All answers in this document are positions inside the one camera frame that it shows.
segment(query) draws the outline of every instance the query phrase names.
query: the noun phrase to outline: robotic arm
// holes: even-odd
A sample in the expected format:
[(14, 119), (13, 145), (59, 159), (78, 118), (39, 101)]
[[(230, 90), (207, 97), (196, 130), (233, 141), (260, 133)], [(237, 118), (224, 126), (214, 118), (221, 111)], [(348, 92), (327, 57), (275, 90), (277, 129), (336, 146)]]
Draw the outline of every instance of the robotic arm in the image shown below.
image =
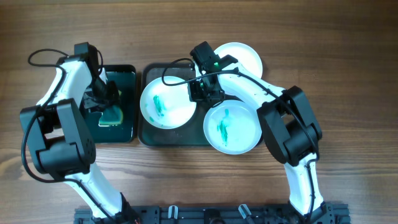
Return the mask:
[[(291, 206), (302, 220), (317, 220), (324, 204), (315, 170), (322, 131), (303, 91), (296, 86), (285, 90), (256, 78), (230, 55), (219, 58), (207, 42), (196, 46), (191, 56), (198, 71), (207, 76), (188, 84), (190, 100), (220, 101), (227, 92), (257, 110), (265, 143), (275, 159), (284, 164)], [(62, 79), (63, 71), (57, 68), (44, 98), (20, 114), (24, 132), (30, 133), (27, 144), (35, 168), (41, 174), (50, 174), (53, 182), (71, 185), (90, 206), (95, 223), (138, 224), (138, 214), (95, 164), (95, 145), (81, 113), (117, 104), (116, 85), (100, 78), (105, 70), (99, 66), (97, 49), (88, 43), (76, 45), (75, 54), (60, 58), (57, 65), (67, 72), (66, 77)], [(63, 83), (57, 90), (59, 82)], [(57, 94), (50, 98), (54, 90)], [(41, 107), (49, 99), (50, 103)], [(285, 124), (282, 117), (292, 112), (295, 119)], [(45, 134), (55, 128), (62, 128), (64, 136), (47, 139)]]

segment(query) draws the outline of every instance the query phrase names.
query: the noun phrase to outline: table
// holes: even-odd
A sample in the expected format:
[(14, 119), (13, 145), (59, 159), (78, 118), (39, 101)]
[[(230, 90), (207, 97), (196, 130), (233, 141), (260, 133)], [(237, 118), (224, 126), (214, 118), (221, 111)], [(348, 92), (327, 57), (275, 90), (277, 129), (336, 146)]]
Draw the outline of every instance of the table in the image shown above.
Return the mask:
[[(0, 223), (71, 223), (74, 209), (85, 206), (66, 184), (41, 184), (23, 170), (19, 112), (44, 95), (55, 75), (28, 65), (31, 52), (73, 53), (74, 44), (88, 41), (105, 64), (143, 71), (187, 57), (204, 40), (213, 48), (250, 45), (266, 65), (263, 79), (304, 90), (323, 130), (317, 173), (326, 201), (348, 203), (353, 223), (397, 222), (396, 1), (97, 2), (0, 2)], [(289, 199), (284, 168), (265, 145), (229, 156), (210, 147), (149, 149), (135, 138), (97, 145), (97, 155), (131, 205)]]

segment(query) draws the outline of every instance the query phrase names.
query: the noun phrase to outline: white plate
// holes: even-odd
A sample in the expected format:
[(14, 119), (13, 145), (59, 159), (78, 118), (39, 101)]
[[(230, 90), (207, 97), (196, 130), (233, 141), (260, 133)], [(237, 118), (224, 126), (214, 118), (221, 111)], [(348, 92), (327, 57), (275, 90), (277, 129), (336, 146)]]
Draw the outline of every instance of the white plate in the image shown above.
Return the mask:
[(207, 141), (227, 154), (250, 151), (261, 138), (261, 127), (256, 111), (238, 100), (226, 100), (210, 108), (203, 122)]
[(232, 42), (219, 46), (215, 51), (220, 58), (230, 55), (242, 63), (243, 67), (255, 77), (262, 77), (262, 62), (259, 54), (250, 46)]
[[(166, 76), (166, 83), (178, 83), (182, 78)], [(173, 129), (185, 124), (194, 114), (197, 104), (189, 101), (188, 85), (166, 86), (162, 78), (150, 82), (139, 101), (145, 120), (156, 128)]]

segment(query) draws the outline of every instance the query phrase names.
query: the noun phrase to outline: wood grain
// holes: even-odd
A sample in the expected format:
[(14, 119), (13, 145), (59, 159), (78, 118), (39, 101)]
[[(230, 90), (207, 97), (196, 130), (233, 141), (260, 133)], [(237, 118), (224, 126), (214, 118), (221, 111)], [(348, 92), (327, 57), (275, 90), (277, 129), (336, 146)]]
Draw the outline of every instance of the wood grain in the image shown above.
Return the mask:
[[(317, 172), (325, 200), (348, 203), (353, 223), (397, 223), (397, 9), (396, 1), (0, 6), (0, 223), (71, 223), (85, 205), (69, 186), (41, 184), (23, 171), (19, 111), (34, 105), (54, 76), (27, 64), (31, 52), (72, 53), (89, 41), (106, 64), (142, 71), (186, 57), (204, 40), (214, 48), (249, 44), (268, 68), (265, 80), (305, 91), (323, 130)], [(264, 145), (228, 156), (212, 148), (148, 149), (135, 139), (97, 145), (97, 152), (105, 176), (133, 205), (289, 199), (284, 168)]]

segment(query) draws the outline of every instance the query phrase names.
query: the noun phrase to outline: wire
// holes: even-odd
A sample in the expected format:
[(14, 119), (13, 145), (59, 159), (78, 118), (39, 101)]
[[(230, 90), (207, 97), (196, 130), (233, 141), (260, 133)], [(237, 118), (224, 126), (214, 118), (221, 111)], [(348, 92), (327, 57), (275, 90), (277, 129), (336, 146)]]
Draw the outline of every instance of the wire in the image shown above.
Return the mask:
[(298, 125), (300, 126), (300, 128), (303, 130), (304, 134), (306, 135), (306, 137), (310, 141), (311, 146), (313, 147), (313, 150), (315, 151), (315, 155), (316, 155), (316, 158), (309, 160), (307, 162), (306, 166), (305, 166), (307, 168), (307, 171), (308, 171), (308, 176), (309, 176), (310, 185), (311, 185), (311, 206), (310, 206), (310, 211), (308, 212), (307, 217), (306, 217), (306, 222), (310, 222), (311, 221), (311, 216), (312, 216), (312, 210), (313, 210), (314, 203), (315, 203), (315, 187), (314, 187), (313, 179), (312, 179), (312, 175), (311, 175), (310, 164), (311, 164), (311, 162), (316, 162), (316, 161), (319, 160), (319, 149), (318, 149), (318, 146), (313, 141), (313, 139), (311, 138), (311, 135), (307, 131), (307, 129), (304, 126), (304, 124), (301, 122), (301, 120), (299, 120), (299, 117), (294, 113), (293, 109), (287, 103), (285, 103), (279, 96), (277, 96), (274, 92), (272, 92), (270, 89), (266, 88), (265, 86), (263, 86), (261, 83), (259, 83), (257, 80), (253, 79), (249, 75), (245, 75), (245, 74), (239, 72), (238, 69), (225, 70), (225, 71), (220, 71), (220, 72), (213, 72), (213, 73), (209, 73), (209, 74), (204, 74), (202, 76), (199, 76), (199, 77), (196, 77), (196, 78), (192, 78), (190, 80), (186, 80), (186, 81), (179, 82), (179, 83), (166, 83), (164, 81), (164, 75), (166, 73), (166, 70), (169, 67), (171, 67), (173, 64), (175, 64), (175, 63), (177, 63), (177, 62), (179, 62), (179, 61), (181, 61), (183, 59), (186, 60), (186, 58), (181, 58), (181, 59), (175, 60), (174, 62), (170, 63), (169, 66), (167, 66), (164, 69), (164, 71), (162, 73), (162, 82), (163, 82), (164, 85), (177, 86), (177, 85), (182, 85), (182, 84), (186, 84), (186, 83), (189, 83), (189, 82), (193, 82), (193, 81), (201, 79), (201, 78), (209, 77), (209, 76), (212, 76), (212, 75), (220, 75), (220, 74), (233, 74), (233, 75), (242, 76), (242, 77), (247, 78), (248, 80), (254, 82), (256, 85), (258, 85), (260, 88), (262, 88), (267, 94), (270, 94), (272, 97), (274, 97), (288, 111), (288, 113), (291, 114), (294, 117), (294, 119), (296, 119), (296, 121), (298, 122)]
[(55, 67), (55, 68), (59, 68), (62, 71), (62, 76), (60, 81), (57, 83), (57, 86), (54, 88), (54, 91), (50, 94), (49, 98), (45, 101), (45, 103), (43, 103), (36, 111), (36, 113), (33, 115), (32, 119), (30, 119), (27, 128), (26, 128), (26, 132), (24, 133), (24, 137), (22, 139), (22, 146), (21, 146), (21, 159), (22, 159), (22, 165), (24, 166), (26, 172), (35, 180), (39, 181), (39, 182), (43, 182), (46, 184), (51, 184), (51, 183), (60, 183), (60, 182), (73, 182), (75, 184), (77, 184), (86, 194), (87, 196), (90, 198), (91, 201), (93, 201), (93, 203), (101, 210), (101, 212), (103, 212), (106, 217), (108, 219), (110, 219), (112, 222), (117, 223), (115, 219), (113, 219), (108, 213), (107, 211), (105, 211), (105, 209), (101, 206), (101, 204), (99, 204), (94, 197), (89, 193), (89, 191), (85, 188), (85, 186), (78, 180), (75, 179), (63, 179), (63, 180), (46, 180), (43, 178), (40, 178), (38, 176), (36, 176), (31, 169), (29, 168), (28, 164), (27, 164), (27, 159), (26, 159), (26, 144), (27, 144), (27, 138), (29, 136), (30, 130), (32, 129), (33, 123), (34, 121), (41, 115), (41, 113), (43, 112), (43, 110), (46, 109), (47, 105), (54, 99), (55, 95), (57, 94), (57, 92), (59, 91), (60, 87), (62, 86), (62, 83), (65, 81), (66, 75), (67, 75), (67, 71), (65, 71), (64, 68), (62, 68), (59, 65), (54, 65), (54, 64), (37, 64), (37, 63), (33, 63), (31, 62), (31, 59), (34, 55), (36, 55), (39, 52), (58, 52), (60, 54), (63, 54), (64, 56), (68, 56), (68, 54), (60, 51), (60, 50), (55, 50), (55, 49), (40, 49), (40, 50), (36, 50), (35, 52), (31, 53), (27, 59), (27, 63), (29, 63), (29, 65), (32, 66), (36, 66), (36, 67)]
[(101, 57), (101, 68), (100, 68), (100, 70), (98, 72), (98, 75), (100, 75), (102, 73), (102, 70), (104, 69), (104, 59), (102, 58), (101, 52), (98, 49), (97, 49), (97, 51), (99, 53), (99, 56)]

